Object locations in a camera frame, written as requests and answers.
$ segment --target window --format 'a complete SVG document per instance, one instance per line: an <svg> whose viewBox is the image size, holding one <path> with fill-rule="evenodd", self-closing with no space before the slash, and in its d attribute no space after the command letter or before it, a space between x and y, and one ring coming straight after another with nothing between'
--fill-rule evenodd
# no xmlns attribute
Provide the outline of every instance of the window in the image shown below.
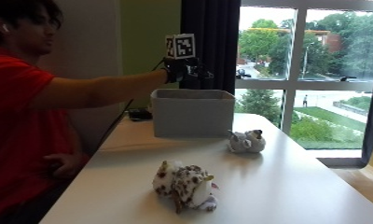
<svg viewBox="0 0 373 224"><path fill-rule="evenodd" d="M265 116L305 149L361 155L373 1L242 0L240 15L236 111Z"/></svg>

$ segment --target window frame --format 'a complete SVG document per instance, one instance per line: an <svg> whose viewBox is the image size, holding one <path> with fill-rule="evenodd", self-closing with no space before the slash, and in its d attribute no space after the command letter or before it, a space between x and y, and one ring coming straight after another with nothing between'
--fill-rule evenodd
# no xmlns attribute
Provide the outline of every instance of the window frame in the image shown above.
<svg viewBox="0 0 373 224"><path fill-rule="evenodd" d="M286 7L296 9L296 24L290 46L290 63L288 64L286 79L237 79L234 82L236 89L254 90L281 90L284 91L284 111L280 129L289 134L292 124L292 113L297 91L373 91L373 82L369 81L322 81L301 80L300 76L300 59L304 52L304 37L306 27L306 16L309 9L332 9L373 11L373 1L363 0L241 0L242 7Z"/></svg>

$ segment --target glass pane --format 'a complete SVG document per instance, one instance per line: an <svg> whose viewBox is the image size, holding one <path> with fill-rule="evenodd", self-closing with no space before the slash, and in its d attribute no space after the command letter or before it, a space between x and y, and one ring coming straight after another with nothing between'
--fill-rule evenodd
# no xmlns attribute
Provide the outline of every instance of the glass pane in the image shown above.
<svg viewBox="0 0 373 224"><path fill-rule="evenodd" d="M285 79L293 8L241 7L236 78Z"/></svg>
<svg viewBox="0 0 373 224"><path fill-rule="evenodd" d="M236 89L234 113L261 115L280 127L282 96L284 91Z"/></svg>
<svg viewBox="0 0 373 224"><path fill-rule="evenodd" d="M373 12L308 11L300 78L373 81Z"/></svg>
<svg viewBox="0 0 373 224"><path fill-rule="evenodd" d="M297 91L289 136L305 149L362 149L371 93Z"/></svg>

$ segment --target street lamp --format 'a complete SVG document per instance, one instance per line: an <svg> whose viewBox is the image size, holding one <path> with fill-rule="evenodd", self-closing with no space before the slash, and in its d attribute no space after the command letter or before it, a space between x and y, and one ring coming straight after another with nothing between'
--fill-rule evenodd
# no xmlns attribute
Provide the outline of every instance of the street lamp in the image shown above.
<svg viewBox="0 0 373 224"><path fill-rule="evenodd" d="M304 76L306 75L306 71L308 71L308 49L306 49L306 55L304 57L304 67L302 67L302 79L304 79Z"/></svg>

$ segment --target spotted plush toy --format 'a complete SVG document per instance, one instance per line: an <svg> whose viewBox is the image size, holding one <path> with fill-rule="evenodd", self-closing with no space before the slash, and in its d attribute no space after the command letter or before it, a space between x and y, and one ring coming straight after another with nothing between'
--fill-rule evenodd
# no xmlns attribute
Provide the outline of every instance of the spotted plush toy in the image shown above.
<svg viewBox="0 0 373 224"><path fill-rule="evenodd" d="M177 213L183 206L213 211L217 205L212 194L212 188L217 189L213 178L196 165L183 166L180 161L164 161L152 185L159 196L173 199Z"/></svg>
<svg viewBox="0 0 373 224"><path fill-rule="evenodd" d="M252 130L244 133L228 130L230 152L260 152L265 148L265 139L261 130Z"/></svg>

